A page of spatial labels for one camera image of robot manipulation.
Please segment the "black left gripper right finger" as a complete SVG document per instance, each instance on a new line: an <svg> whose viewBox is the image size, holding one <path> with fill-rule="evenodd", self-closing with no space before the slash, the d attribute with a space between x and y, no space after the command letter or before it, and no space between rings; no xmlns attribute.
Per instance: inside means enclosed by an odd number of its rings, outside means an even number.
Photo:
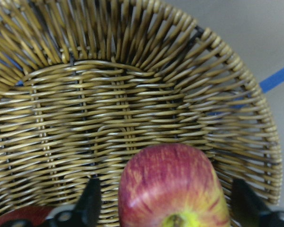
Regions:
<svg viewBox="0 0 284 227"><path fill-rule="evenodd" d="M243 179L234 179L233 218L241 227L284 227L284 210L272 210Z"/></svg>

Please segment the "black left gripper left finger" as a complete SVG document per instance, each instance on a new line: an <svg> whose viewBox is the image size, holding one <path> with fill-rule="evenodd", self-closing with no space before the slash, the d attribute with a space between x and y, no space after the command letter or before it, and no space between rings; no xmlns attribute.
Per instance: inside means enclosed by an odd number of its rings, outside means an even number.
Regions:
<svg viewBox="0 0 284 227"><path fill-rule="evenodd" d="M87 183L76 204L53 209L45 218L45 227L95 227L101 211L100 180L92 178Z"/></svg>

